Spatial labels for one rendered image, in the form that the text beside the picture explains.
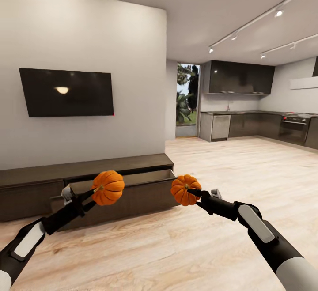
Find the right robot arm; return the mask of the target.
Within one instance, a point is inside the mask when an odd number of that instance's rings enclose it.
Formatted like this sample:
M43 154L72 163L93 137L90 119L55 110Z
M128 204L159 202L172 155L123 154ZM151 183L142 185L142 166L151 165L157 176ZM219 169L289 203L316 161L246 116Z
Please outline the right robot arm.
M213 213L238 221L266 259L286 291L318 291L318 271L268 222L253 204L223 200L218 189L188 189L200 197L196 204Z

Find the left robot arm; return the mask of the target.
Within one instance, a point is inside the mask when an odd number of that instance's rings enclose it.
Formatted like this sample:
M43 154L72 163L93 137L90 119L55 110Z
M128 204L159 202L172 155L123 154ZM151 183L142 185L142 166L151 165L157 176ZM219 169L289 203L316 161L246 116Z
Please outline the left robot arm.
M83 206L83 202L94 194L94 189L80 194L77 198L71 187L64 187L61 195L65 206L48 218L42 218L24 226L19 234L2 251L0 251L0 291L9 291L20 273L25 268L35 249L45 238L52 235L73 219L85 216L97 203L91 201Z

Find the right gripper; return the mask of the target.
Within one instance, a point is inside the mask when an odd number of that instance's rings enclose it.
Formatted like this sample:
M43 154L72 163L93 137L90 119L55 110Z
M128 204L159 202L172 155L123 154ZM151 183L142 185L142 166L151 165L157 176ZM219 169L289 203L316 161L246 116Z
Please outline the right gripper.
M189 193L200 197L200 200L196 202L196 204L206 210L209 215L213 215L213 213L222 216L222 207L223 202L227 202L226 200L220 200L219 198L212 197L208 191L199 190L199 189L188 189Z

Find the pumpkin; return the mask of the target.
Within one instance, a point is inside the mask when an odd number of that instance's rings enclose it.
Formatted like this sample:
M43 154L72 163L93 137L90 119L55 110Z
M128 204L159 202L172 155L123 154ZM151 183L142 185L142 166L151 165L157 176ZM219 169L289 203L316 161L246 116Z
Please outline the pumpkin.
M200 200L200 197L189 193L188 189L202 190L201 185L197 182L197 179L191 177L189 174L179 176L172 183L171 193L175 200L182 206L194 205Z
M92 200L101 206L111 205L121 197L124 186L122 175L114 170L103 171L94 179Z

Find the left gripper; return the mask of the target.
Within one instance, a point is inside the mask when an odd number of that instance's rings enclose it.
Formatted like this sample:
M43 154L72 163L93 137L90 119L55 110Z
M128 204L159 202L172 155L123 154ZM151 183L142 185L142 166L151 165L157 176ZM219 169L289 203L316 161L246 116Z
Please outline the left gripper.
M85 216L85 212L90 211L97 204L95 201L91 201L90 203L83 206L82 203L92 194L94 194L94 189L80 194L77 198L76 196L73 196L71 198L71 203L64 206L61 210L55 213L61 227L64 227L78 216L83 218Z

